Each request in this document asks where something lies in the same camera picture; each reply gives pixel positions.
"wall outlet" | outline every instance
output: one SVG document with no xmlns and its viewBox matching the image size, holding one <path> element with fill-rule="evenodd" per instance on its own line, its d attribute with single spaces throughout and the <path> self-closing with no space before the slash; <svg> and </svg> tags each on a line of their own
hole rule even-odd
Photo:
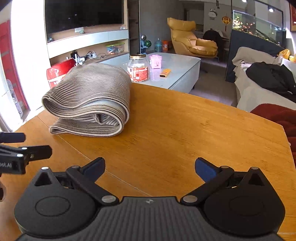
<svg viewBox="0 0 296 241">
<path fill-rule="evenodd" d="M 75 33 L 79 33 L 80 31 L 84 31 L 84 27 L 75 28 Z"/>
</svg>

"ceiling light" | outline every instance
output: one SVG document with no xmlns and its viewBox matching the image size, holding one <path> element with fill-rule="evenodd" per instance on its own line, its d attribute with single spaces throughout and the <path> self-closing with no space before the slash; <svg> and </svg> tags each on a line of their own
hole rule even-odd
<svg viewBox="0 0 296 241">
<path fill-rule="evenodd" d="M 268 10 L 269 10 L 270 12 L 274 12 L 274 8 L 272 8 L 271 6 L 268 6 Z"/>
</svg>

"fish tank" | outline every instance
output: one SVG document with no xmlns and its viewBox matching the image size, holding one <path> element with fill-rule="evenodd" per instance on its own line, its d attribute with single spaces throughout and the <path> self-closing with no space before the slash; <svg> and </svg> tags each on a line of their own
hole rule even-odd
<svg viewBox="0 0 296 241">
<path fill-rule="evenodd" d="M 233 10 L 232 29 L 257 36 L 285 48 L 286 31 L 282 26 L 245 12 Z"/>
</svg>

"pink container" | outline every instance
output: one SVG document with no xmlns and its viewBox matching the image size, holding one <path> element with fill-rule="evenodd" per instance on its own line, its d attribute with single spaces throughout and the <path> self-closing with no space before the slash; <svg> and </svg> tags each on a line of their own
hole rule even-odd
<svg viewBox="0 0 296 241">
<path fill-rule="evenodd" d="M 158 54 L 150 55 L 150 65 L 153 69 L 161 69 L 162 56 Z"/>
</svg>

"silver screw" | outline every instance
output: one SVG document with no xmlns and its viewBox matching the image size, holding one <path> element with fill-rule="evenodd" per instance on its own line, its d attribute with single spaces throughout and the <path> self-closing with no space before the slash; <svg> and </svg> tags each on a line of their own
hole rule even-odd
<svg viewBox="0 0 296 241">
<path fill-rule="evenodd" d="M 150 204 L 150 203 L 153 203 L 154 201 L 152 199 L 148 199 L 145 202 L 148 203 L 148 204 Z"/>
<path fill-rule="evenodd" d="M 193 195 L 187 195 L 183 197 L 183 201 L 188 202 L 188 203 L 193 203 L 197 201 L 197 197 Z"/>
<path fill-rule="evenodd" d="M 102 201 L 105 203 L 112 203 L 116 201 L 116 197 L 114 197 L 113 195 L 106 195 L 102 197 Z"/>
</svg>

